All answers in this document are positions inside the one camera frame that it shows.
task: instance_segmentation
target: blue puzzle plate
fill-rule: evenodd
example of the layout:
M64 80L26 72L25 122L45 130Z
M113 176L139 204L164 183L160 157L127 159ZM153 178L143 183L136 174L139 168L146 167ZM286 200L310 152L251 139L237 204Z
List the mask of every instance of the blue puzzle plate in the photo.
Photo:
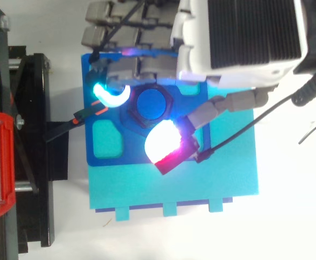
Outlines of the blue puzzle plate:
M121 57L106 55L114 55L111 57L114 60ZM88 57L82 57L83 75L89 70ZM192 111L215 95L229 93L205 83L197 90L192 87L166 87L166 90L175 93L176 99L189 98L193 104L181 112L177 101L173 118ZM94 101L96 97L84 82L85 107ZM203 163L185 161L162 176L144 152L145 133L124 127L120 115L120 109L110 109L101 116L92 116L85 124L91 209L115 210L117 220L129 219L131 209L158 206L163 207L164 216L176 215L178 205L205 203L209 204L210 212L219 212L224 198L258 194L253 128ZM252 120L252 110L225 112L199 132L199 143L203 148L215 146Z

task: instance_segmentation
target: hexagonal nut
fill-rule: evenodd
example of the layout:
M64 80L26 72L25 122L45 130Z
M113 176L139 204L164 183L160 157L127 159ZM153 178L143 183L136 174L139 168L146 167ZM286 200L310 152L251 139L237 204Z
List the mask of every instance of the hexagonal nut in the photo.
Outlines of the hexagonal nut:
M154 120L149 120L147 118L144 118L137 110L137 101L139 99L139 96L144 91L149 90L149 89L158 90L163 95L163 97L165 98L165 102L166 102L166 106L165 106L165 110L164 110L163 114L159 118L154 119ZM174 103L173 97L161 85L158 85L155 83L145 84L145 85L135 87L131 91L131 95L129 98L129 105L128 105L128 113L135 119L135 121L137 121L137 123L142 128L153 128L158 123L160 123L162 120L169 118L171 111L173 109L173 103Z

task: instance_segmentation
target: metal rod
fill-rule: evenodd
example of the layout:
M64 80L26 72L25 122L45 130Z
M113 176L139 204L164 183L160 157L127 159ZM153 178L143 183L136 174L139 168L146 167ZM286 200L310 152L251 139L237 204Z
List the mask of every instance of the metal rod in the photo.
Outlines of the metal rod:
M21 59L19 58L9 59L9 70L18 70L20 63L21 63Z
M32 185L29 181L17 181L15 182L15 191L16 192L30 192L33 191Z

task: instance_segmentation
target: wire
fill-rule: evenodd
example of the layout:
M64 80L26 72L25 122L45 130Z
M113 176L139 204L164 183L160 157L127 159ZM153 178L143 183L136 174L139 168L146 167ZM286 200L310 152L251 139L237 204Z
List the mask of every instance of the wire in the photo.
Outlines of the wire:
M309 131L300 141L299 145L301 145L306 139L316 131L316 127L314 127L311 131Z
M282 99L281 101L279 101L277 104L275 104L274 106L272 106L271 108L269 108L268 110L266 110L264 113L262 113L259 117L257 117L255 120L253 120L252 122L250 122L247 126L245 126L243 129L239 130L237 133L235 133L234 135L232 135L231 137L229 137L227 140L221 142L220 144L216 145L213 148L210 148L208 150L205 150L201 153L198 154L197 158L196 158L196 162L197 163L201 163L202 161L208 159L215 151L219 150L220 148L226 146L228 143L232 142L233 140L235 140L237 137L239 137L240 135L242 135L244 132L246 132L247 130L249 130L251 127L253 127L255 124L257 124L259 121L261 121L264 117L266 117L268 114L270 114L271 112L273 112L274 110L276 110L278 107L280 107L281 105L283 105L285 102L287 102L288 100L290 100L292 98L292 95L287 96L286 98Z

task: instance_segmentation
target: blue light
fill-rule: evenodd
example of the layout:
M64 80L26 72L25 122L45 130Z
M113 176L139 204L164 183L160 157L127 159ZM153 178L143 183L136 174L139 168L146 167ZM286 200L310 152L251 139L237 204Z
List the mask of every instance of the blue light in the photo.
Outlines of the blue light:
M106 86L103 87L97 83L93 87L93 93L96 97L107 107L114 108L123 105L130 97L130 86L126 85L124 91L118 95L113 96L106 91Z

